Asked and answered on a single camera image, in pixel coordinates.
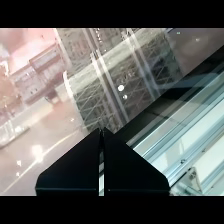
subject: black triangular object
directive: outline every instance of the black triangular object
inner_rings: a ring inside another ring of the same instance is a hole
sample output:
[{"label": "black triangular object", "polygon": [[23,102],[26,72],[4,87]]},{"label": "black triangular object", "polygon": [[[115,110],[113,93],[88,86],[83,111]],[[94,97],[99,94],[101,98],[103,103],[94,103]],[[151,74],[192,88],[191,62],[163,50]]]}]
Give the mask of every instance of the black triangular object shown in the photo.
[{"label": "black triangular object", "polygon": [[100,130],[96,129],[38,177],[37,195],[98,195]]},{"label": "black triangular object", "polygon": [[104,128],[104,195],[169,195],[166,177]]}]

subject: black corner piece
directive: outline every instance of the black corner piece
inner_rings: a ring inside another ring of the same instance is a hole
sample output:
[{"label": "black corner piece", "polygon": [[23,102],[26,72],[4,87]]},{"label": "black corner piece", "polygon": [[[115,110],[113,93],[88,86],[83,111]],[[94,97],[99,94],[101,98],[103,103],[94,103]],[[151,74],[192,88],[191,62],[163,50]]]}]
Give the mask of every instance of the black corner piece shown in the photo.
[{"label": "black corner piece", "polygon": [[102,155],[105,196],[169,195],[166,177],[106,128],[93,131],[41,173],[37,195],[97,196]]}]

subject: bright light spot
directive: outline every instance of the bright light spot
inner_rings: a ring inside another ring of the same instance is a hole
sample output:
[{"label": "bright light spot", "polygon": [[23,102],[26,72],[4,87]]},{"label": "bright light spot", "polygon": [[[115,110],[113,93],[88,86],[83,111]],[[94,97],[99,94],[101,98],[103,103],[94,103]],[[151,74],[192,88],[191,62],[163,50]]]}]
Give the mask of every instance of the bright light spot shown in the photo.
[{"label": "bright light spot", "polygon": [[123,85],[119,85],[118,86],[118,90],[121,92],[121,91],[123,91],[124,90],[124,86]]},{"label": "bright light spot", "polygon": [[32,147],[32,152],[38,163],[43,161],[43,149],[41,145],[34,145]]},{"label": "bright light spot", "polygon": [[15,128],[15,132],[21,132],[22,131],[22,128],[20,127],[20,126],[17,126],[16,128]]},{"label": "bright light spot", "polygon": [[21,162],[21,160],[17,160],[17,161],[16,161],[16,164],[17,164],[18,166],[22,166],[22,162]]}]

